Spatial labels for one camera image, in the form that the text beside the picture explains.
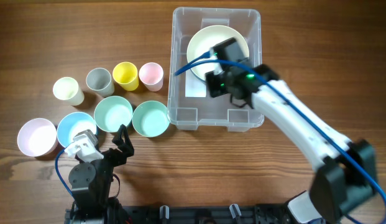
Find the cream cup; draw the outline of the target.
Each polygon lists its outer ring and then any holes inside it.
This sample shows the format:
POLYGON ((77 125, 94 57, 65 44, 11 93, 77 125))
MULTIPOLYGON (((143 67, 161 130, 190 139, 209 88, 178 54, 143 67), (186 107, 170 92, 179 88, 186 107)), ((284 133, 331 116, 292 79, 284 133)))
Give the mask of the cream cup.
POLYGON ((54 96, 69 105, 78 106, 85 99, 78 82, 72 77, 62 77, 53 85, 54 96))

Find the pink cup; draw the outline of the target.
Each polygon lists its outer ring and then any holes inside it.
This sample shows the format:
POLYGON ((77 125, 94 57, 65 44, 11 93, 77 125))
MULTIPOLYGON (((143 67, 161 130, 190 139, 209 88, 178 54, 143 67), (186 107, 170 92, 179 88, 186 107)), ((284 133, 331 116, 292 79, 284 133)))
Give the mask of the pink cup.
POLYGON ((163 87, 163 77, 163 68, 155 62, 146 63, 139 70, 141 82, 150 91, 159 91, 163 87))

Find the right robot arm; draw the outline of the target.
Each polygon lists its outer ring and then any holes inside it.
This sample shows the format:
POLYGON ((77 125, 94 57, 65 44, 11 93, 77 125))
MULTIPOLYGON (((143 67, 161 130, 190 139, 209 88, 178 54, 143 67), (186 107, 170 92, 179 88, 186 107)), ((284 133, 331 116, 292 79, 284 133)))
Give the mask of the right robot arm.
POLYGON ((315 173, 309 190, 288 202, 298 223, 323 219, 337 223, 384 192, 377 183, 375 151, 364 139, 353 142, 304 105, 266 65, 213 60, 206 73, 213 97, 229 93, 268 117, 302 152, 315 173))

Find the grey cup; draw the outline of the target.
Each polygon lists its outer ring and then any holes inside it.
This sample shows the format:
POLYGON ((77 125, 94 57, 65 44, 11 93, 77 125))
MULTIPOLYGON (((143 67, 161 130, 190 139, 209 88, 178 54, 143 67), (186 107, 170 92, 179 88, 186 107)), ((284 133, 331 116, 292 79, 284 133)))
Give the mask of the grey cup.
POLYGON ((105 68, 94 68, 86 76, 86 84, 103 98, 111 96, 114 91, 112 76, 105 68))

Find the yellow cup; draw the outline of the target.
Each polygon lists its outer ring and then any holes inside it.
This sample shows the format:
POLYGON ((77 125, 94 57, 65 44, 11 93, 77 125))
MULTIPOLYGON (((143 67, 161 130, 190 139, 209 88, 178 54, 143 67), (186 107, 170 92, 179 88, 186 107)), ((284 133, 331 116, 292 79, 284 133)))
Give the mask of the yellow cup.
POLYGON ((113 78, 126 91, 134 91, 139 86, 137 67, 130 62, 121 62, 113 69, 113 78))

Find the mint small bowl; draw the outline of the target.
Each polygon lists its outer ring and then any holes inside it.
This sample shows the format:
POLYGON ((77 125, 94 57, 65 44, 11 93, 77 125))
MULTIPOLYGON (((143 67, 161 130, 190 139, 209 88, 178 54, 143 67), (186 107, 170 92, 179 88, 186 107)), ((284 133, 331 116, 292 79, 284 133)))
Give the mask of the mint small bowl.
POLYGON ((167 107, 159 101, 145 101, 133 112, 132 125, 141 136, 157 137, 167 130, 169 124, 167 107))
POLYGON ((94 120, 99 129, 115 133, 123 124, 128 127, 132 121, 133 107, 121 96, 109 96, 101 100, 94 110, 94 120))

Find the pink small bowl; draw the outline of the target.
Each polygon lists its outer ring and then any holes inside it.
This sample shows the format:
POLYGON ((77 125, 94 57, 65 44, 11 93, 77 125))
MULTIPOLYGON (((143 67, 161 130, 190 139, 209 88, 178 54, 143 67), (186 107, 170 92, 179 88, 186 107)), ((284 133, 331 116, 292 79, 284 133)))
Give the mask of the pink small bowl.
POLYGON ((17 146, 20 152, 29 157, 49 154, 57 145, 57 129, 45 118, 35 118, 26 122, 17 135, 17 146))

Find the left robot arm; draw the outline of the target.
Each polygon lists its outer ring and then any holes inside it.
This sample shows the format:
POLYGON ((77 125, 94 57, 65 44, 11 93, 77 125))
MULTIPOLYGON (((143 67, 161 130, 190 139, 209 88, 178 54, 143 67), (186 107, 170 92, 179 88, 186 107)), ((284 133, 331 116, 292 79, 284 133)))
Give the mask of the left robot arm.
POLYGON ((111 183, 120 181, 114 168, 124 165, 134 155, 127 127, 120 125, 112 142, 116 149, 98 150, 98 138, 89 129, 78 133, 65 152, 80 163, 70 171, 68 181, 74 198, 66 211, 65 223, 132 223, 117 195, 110 196, 111 183))

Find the cream bowl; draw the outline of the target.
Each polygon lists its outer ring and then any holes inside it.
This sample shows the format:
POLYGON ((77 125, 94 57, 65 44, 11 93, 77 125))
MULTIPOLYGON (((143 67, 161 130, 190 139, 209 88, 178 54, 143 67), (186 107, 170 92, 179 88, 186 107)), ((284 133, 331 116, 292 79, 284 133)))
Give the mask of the cream bowl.
POLYGON ((201 29, 191 38, 186 51, 187 62, 192 62, 205 52, 208 52, 211 47, 231 37, 237 40, 244 56, 249 57, 248 44, 237 30, 228 26, 213 25, 201 29))

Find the light blue small bowl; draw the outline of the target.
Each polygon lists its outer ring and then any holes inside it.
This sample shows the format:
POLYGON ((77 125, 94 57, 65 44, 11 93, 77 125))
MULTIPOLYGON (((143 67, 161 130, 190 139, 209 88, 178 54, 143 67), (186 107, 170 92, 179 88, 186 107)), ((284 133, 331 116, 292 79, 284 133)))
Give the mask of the light blue small bowl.
POLYGON ((58 124, 57 139, 66 148, 73 142, 73 138, 80 132, 89 129, 98 134, 96 121, 87 113, 74 112, 66 115, 58 124))

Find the clear plastic storage container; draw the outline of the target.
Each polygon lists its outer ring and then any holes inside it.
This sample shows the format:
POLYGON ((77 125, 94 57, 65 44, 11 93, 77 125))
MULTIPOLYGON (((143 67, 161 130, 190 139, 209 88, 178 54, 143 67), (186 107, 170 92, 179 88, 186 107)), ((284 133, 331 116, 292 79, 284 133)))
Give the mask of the clear plastic storage container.
POLYGON ((168 86, 168 119, 178 129, 196 130, 199 126, 225 126, 228 131, 245 132, 264 122, 264 116, 244 106, 229 95, 212 98, 185 96, 185 73, 174 73, 186 65, 186 51, 191 38, 201 29, 223 25, 237 30, 249 47, 253 65, 262 63, 260 14, 255 9, 178 7, 173 12, 170 76, 168 86))

